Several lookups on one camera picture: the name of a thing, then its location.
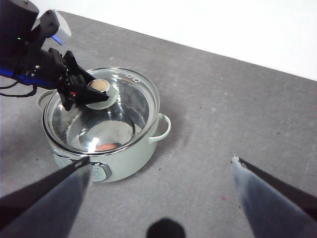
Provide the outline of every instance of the brown egg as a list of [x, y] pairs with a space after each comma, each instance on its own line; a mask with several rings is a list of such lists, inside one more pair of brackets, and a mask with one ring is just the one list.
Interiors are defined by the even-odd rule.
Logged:
[[118, 146], [115, 144], [107, 143], [107, 144], [102, 144], [96, 147], [95, 151], [103, 151], [103, 150], [111, 150], [114, 148], [117, 148]]

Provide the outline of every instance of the glass lid rim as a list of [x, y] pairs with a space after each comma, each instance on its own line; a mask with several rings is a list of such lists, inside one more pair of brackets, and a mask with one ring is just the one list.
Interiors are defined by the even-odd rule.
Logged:
[[50, 139], [50, 141], [57, 146], [58, 148], [65, 150], [67, 152], [70, 152], [74, 155], [87, 155], [87, 156], [100, 156], [100, 155], [105, 155], [105, 154], [115, 154], [118, 153], [120, 151], [126, 150], [128, 148], [130, 148], [131, 146], [135, 145], [136, 143], [138, 143], [141, 139], [144, 138], [144, 136], [152, 129], [153, 125], [155, 124], [155, 122], [158, 119], [158, 115], [159, 115], [159, 107], [160, 107], [160, 98], [159, 98], [159, 92], [156, 88], [156, 86], [148, 79], [146, 78], [144, 75], [134, 71], [134, 70], [130, 70], [127, 68], [122, 68], [122, 67], [99, 67], [99, 68], [94, 68], [94, 69], [89, 69], [87, 70], [87, 72], [91, 72], [91, 71], [96, 71], [96, 70], [102, 70], [102, 69], [123, 69], [129, 72], [134, 72], [142, 77], [144, 77], [150, 84], [151, 86], [153, 86], [153, 89], [156, 93], [156, 95], [153, 95], [154, 98], [154, 103], [156, 105], [156, 110], [154, 111], [153, 114], [153, 119], [152, 121], [146, 122], [145, 126], [142, 128], [142, 130], [140, 131], [139, 136], [137, 136], [134, 140], [131, 140], [129, 142], [127, 142], [126, 144], [117, 147], [117, 148], [113, 148], [113, 149], [109, 149], [109, 150], [103, 150], [103, 151], [97, 151], [97, 152], [88, 152], [88, 151], [84, 151], [84, 150], [80, 150], [78, 148], [72, 147], [70, 145], [68, 145], [67, 143], [61, 141], [58, 136], [56, 137], [56, 135], [54, 134], [54, 131], [51, 129], [50, 125], [49, 125], [49, 121], [48, 119], [48, 107], [49, 105], [53, 104], [53, 98], [56, 96], [56, 94], [58, 95], [57, 90], [52, 94], [52, 96], [50, 97], [48, 103], [46, 104], [44, 111], [43, 111], [43, 127], [44, 127], [44, 131], [47, 135], [47, 137]]

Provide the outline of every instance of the pot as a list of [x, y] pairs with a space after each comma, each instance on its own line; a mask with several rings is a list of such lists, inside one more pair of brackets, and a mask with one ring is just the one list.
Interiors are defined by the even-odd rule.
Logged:
[[[159, 113], [159, 93], [145, 76], [117, 67], [88, 72], [118, 90], [115, 103], [101, 110], [79, 106], [66, 111], [57, 91], [46, 91], [38, 98], [40, 105], [52, 94], [43, 111], [43, 128], [61, 168], [89, 156], [93, 181], [118, 181], [147, 163], [157, 142], [169, 134], [171, 122]], [[161, 120], [168, 126], [156, 136]]]

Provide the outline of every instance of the gray table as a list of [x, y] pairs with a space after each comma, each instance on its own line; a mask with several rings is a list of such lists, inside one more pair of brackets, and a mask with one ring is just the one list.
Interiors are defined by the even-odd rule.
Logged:
[[[253, 237], [233, 187], [234, 154], [317, 195], [317, 82], [63, 16], [72, 38], [63, 47], [48, 41], [47, 48], [72, 50], [86, 69], [120, 66], [144, 74], [172, 120], [169, 137], [139, 172], [89, 188], [71, 238], [142, 238], [162, 217], [180, 222], [189, 238]], [[36, 98], [1, 98], [1, 195], [58, 169]]]

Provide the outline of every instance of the black cable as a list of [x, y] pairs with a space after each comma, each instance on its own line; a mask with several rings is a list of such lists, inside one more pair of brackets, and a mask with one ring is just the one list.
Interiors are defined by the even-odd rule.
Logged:
[[18, 81], [16, 81], [15, 83], [9, 85], [9, 86], [5, 86], [5, 87], [0, 87], [0, 89], [7, 89], [7, 88], [12, 88], [13, 86], [17, 85]]
[[5, 97], [15, 97], [15, 98], [27, 98], [31, 97], [36, 94], [36, 90], [38, 89], [38, 86], [33, 85], [33, 90], [27, 94], [22, 94], [22, 95], [14, 95], [14, 94], [4, 94], [0, 93], [0, 96], [5, 96]]

